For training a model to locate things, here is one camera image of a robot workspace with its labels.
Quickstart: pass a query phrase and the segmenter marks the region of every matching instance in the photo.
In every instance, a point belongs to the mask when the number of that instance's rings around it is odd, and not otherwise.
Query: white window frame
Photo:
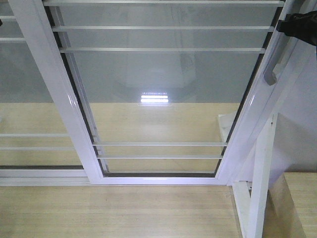
[[[60,113],[69,136],[72,139],[75,150],[84,167],[85,174],[89,179],[89,184],[185,184],[185,185],[231,185],[238,175],[243,162],[247,158],[256,138],[258,137],[265,122],[271,114],[276,100],[287,86],[288,76],[294,73],[291,66],[286,66],[282,76],[275,85],[268,86],[264,81],[263,72],[274,54],[282,33],[274,30],[271,41],[264,54],[262,63],[255,76],[253,85],[242,108],[237,124],[233,130],[231,139],[224,153],[223,159],[214,178],[144,178],[144,177],[104,177],[98,163],[92,142],[90,140],[85,122],[82,118],[76,96],[70,84],[66,69],[64,67],[59,49],[47,19],[41,0],[8,0],[16,20],[21,28],[28,47],[34,57],[44,82],[51,94],[51,97]],[[294,0],[286,0],[280,19],[290,11]],[[306,3],[307,8],[313,9],[316,0]],[[298,42],[299,49],[292,55],[302,57],[304,61],[309,56],[304,55],[307,51],[307,44]],[[298,64],[298,58],[290,57],[291,65]],[[29,178],[30,183],[36,185],[72,184],[87,185],[87,178],[83,176],[68,177],[68,171],[59,171],[58,178],[51,179],[43,177]],[[17,171],[7,171],[5,178],[7,184],[18,184],[21,182]],[[6,184],[3,178],[0,185]]]

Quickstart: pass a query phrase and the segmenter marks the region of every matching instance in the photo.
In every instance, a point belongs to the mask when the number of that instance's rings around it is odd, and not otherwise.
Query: light wood surface
[[[102,140],[220,142],[217,116],[238,103],[174,103],[143,107],[138,103],[91,103]]]
[[[316,185],[316,173],[285,173],[270,189],[274,209],[286,238],[316,237]]]
[[[239,238],[225,186],[0,187],[4,238]]]
[[[317,173],[285,173],[294,206],[307,238],[317,237]]]

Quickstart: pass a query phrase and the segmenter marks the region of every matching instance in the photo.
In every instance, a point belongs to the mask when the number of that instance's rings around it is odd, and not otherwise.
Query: metal rail
[[[60,48],[61,53],[73,52],[228,52],[264,54],[264,48],[108,48],[108,47],[69,47]]]
[[[161,159],[180,159],[180,160],[219,160],[222,159],[222,155],[135,155],[135,156],[128,156],[128,155],[107,155],[107,156],[98,156],[98,159],[154,159],[154,160],[161,160]]]
[[[243,5],[243,6],[284,6],[283,1],[272,0],[44,0],[44,6],[65,6],[73,4],[105,4],[105,3],[128,3],[128,4],[212,4],[212,5]]]
[[[226,142],[100,142],[94,146],[193,146],[193,147],[217,147],[227,146]]]
[[[54,32],[70,30],[223,30],[273,32],[272,26],[54,26]]]

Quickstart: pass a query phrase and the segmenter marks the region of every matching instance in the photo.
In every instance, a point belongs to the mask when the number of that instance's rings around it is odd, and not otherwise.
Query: glass pane
[[[261,48],[267,32],[206,30],[69,31],[72,47]]]
[[[0,37],[23,37],[23,35],[17,22],[4,21],[0,27]]]
[[[218,116],[234,117],[259,57],[246,48],[262,48],[267,32],[212,27],[269,27],[276,8],[144,2],[74,4],[59,7],[60,15],[55,15],[55,22],[66,26],[66,33],[60,34],[69,44],[62,42],[63,47],[75,49],[71,54],[101,141],[224,141]],[[230,130],[227,124],[222,129]],[[223,151],[222,146],[104,148],[102,157],[119,158]],[[107,164],[110,172],[212,173],[218,159],[108,159]]]
[[[13,16],[13,12],[9,3],[7,2],[0,2],[0,15],[2,16]]]
[[[165,92],[170,103],[239,103],[258,55],[84,52],[75,57],[91,103],[139,103],[143,92]]]
[[[0,36],[23,37],[8,21]],[[0,166],[81,165],[27,44],[0,43],[0,62]]]
[[[212,173],[216,170],[218,160],[181,160],[181,159],[111,159],[108,160],[111,173]]]
[[[275,7],[212,4],[104,4],[63,6],[65,25],[76,26],[248,26],[271,25]]]

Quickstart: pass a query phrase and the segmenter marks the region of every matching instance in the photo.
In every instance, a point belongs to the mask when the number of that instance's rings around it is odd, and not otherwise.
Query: white metal bar
[[[277,114],[269,118],[256,142],[247,238],[261,238],[263,233],[276,118]]]
[[[243,54],[264,54],[264,48],[109,48],[109,47],[69,47],[60,48],[61,53],[81,51],[98,52],[229,52]]]
[[[243,238],[247,238],[249,223],[250,194],[246,181],[234,182],[232,184],[234,200],[236,202],[240,228]]]
[[[66,133],[38,133],[38,134],[0,134],[0,137],[69,137]]]
[[[148,174],[148,173],[162,173],[162,174],[213,174],[214,171],[111,171],[110,173],[138,173],[138,174]]]
[[[19,151],[74,151],[73,147],[0,147],[0,150]]]
[[[48,177],[87,177],[84,170],[11,170],[0,169],[0,177],[6,178],[48,178]]]
[[[224,30],[224,31],[266,31],[272,26],[54,26],[54,32],[69,30]]]
[[[0,186],[88,186],[87,177],[0,178]]]
[[[73,4],[212,4],[212,5],[243,5],[243,6],[284,6],[283,1],[274,0],[44,0],[44,6],[65,6]]]
[[[0,16],[0,20],[2,22],[5,22],[5,21],[16,21],[16,18],[15,18],[15,16]]]
[[[25,43],[23,37],[0,37],[0,43]]]
[[[226,142],[100,142],[94,146],[227,146]]]
[[[32,56],[91,183],[103,174],[41,0],[9,0]]]
[[[203,160],[217,160],[222,159],[222,155],[135,155],[135,156],[128,156],[128,155],[107,155],[107,156],[98,156],[98,159],[203,159]]]

